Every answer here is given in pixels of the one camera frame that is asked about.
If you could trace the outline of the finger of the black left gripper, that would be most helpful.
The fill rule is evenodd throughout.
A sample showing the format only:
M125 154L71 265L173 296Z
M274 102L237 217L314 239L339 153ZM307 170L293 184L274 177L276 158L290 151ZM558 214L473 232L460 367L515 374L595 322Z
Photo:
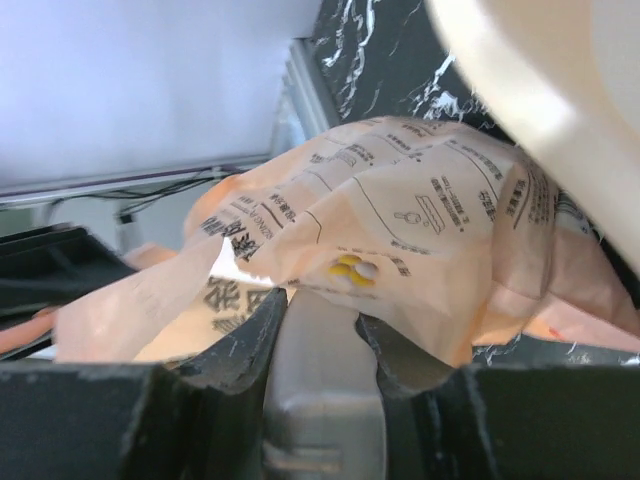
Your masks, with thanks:
M136 270L83 227L49 226L1 238L1 317L75 300Z

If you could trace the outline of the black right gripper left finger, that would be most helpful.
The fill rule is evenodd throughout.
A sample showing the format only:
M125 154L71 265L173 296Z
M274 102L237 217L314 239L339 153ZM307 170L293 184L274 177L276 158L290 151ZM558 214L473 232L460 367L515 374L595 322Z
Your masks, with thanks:
M287 309L250 318L181 366L1 366L5 479L257 479L271 356Z

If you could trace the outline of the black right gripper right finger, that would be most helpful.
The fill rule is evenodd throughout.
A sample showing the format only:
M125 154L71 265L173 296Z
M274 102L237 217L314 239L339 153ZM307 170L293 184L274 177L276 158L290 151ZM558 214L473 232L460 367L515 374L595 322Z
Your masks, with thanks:
M392 479L635 479L639 358L524 334L453 368L385 322L377 362Z

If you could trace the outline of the clear plastic scoop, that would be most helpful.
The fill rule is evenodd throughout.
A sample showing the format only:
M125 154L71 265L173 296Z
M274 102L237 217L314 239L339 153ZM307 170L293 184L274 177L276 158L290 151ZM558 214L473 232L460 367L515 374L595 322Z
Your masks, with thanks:
M267 479L383 479L386 424L377 361L356 311L320 295L292 297L263 405Z

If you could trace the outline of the pink cat litter bag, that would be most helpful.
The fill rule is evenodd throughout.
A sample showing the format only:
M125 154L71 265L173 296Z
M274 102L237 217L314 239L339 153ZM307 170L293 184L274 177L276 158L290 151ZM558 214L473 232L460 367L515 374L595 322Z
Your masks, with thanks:
M57 312L57 360L133 360L226 258L383 319L452 366L519 333L639 349L638 309L588 220L521 149L378 117L212 187L177 255Z

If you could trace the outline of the beige plastic litter box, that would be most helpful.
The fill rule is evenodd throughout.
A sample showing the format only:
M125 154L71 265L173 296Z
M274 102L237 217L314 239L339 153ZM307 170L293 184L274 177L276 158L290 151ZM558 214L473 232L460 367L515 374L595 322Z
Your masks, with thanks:
M430 1L466 83L639 263L639 5Z

